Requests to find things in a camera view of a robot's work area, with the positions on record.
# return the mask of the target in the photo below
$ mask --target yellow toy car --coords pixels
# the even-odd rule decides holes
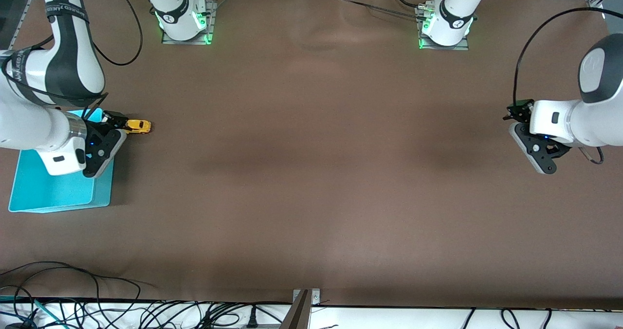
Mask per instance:
[[[125,132],[145,134],[151,131],[151,122],[147,120],[127,120],[125,122]]]

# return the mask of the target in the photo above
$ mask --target white robot link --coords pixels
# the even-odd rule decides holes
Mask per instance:
[[[164,32],[173,40],[185,41],[205,30],[205,0],[149,0]]]
[[[103,172],[124,131],[62,112],[101,99],[104,74],[82,0],[45,0],[54,45],[0,51],[0,147],[35,149],[49,174]]]
[[[509,132],[536,171],[556,172],[553,159],[572,147],[597,147],[601,164],[605,145],[623,146],[623,34],[598,41],[579,65],[582,100],[521,100],[507,108],[519,121]]]
[[[457,45],[468,34],[474,12],[481,0],[429,0],[425,3],[429,20],[423,34],[438,45]]]

